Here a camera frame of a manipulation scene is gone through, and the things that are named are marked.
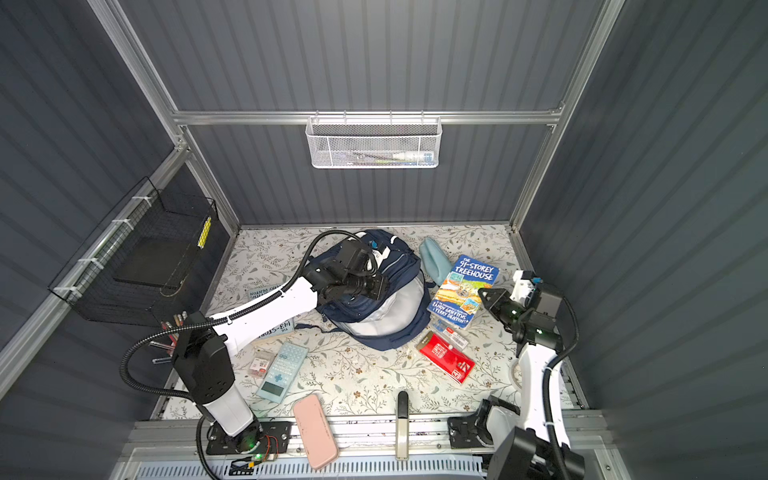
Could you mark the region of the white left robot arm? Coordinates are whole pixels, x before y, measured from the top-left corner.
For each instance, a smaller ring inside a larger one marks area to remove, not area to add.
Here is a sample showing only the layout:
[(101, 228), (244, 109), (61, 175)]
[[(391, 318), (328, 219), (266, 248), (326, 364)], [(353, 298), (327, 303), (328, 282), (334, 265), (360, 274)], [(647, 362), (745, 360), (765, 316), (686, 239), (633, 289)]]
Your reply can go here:
[(184, 382), (183, 391), (151, 387), (129, 372), (136, 351), (162, 337), (163, 332), (128, 348), (119, 366), (120, 377), (137, 391), (193, 401), (204, 417), (230, 437), (258, 431), (254, 413), (234, 385), (232, 359), (272, 328), (326, 303), (346, 295), (383, 298), (388, 280), (380, 272), (380, 264), (390, 253), (389, 246), (366, 240), (363, 235), (338, 229), (322, 232), (284, 285), (212, 317), (195, 313), (193, 321), (166, 331), (178, 336), (172, 364)]

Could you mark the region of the blue treehouse storybook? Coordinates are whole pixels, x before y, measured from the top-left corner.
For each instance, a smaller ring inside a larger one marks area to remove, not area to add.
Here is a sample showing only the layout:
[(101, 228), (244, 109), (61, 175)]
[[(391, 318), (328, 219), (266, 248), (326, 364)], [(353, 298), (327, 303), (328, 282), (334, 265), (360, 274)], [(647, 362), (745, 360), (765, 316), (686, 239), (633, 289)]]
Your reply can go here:
[(455, 328), (466, 328), (482, 307), (478, 291), (492, 288), (499, 273), (495, 266), (460, 255), (427, 310)]

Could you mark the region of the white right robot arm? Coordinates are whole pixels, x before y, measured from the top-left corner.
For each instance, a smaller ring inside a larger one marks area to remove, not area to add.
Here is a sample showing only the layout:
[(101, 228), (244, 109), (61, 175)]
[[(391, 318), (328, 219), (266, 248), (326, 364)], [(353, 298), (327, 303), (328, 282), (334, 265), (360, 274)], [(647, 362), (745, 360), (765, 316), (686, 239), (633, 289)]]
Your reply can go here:
[(582, 479), (583, 457), (570, 447), (559, 393), (561, 363), (579, 340), (566, 346), (556, 315), (567, 300), (535, 272), (518, 270), (513, 289), (479, 291), (484, 308), (511, 334), (522, 375), (521, 404), (491, 396), (478, 409), (478, 439), (494, 448), (489, 479)]

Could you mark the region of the navy blue student backpack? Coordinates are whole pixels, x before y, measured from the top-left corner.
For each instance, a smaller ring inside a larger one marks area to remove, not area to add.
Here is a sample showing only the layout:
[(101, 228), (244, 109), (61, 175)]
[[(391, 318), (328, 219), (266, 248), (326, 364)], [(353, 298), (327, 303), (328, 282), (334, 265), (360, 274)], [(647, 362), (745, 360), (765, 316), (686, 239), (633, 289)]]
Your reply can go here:
[(329, 257), (340, 242), (355, 237), (372, 248), (378, 271), (388, 280), (384, 298), (346, 297), (317, 304), (315, 310), (333, 325), (333, 332), (343, 332), (378, 351), (399, 348), (418, 336), (430, 320), (429, 290), (421, 259), (402, 238), (382, 229), (325, 231), (310, 243), (303, 268), (312, 259)]

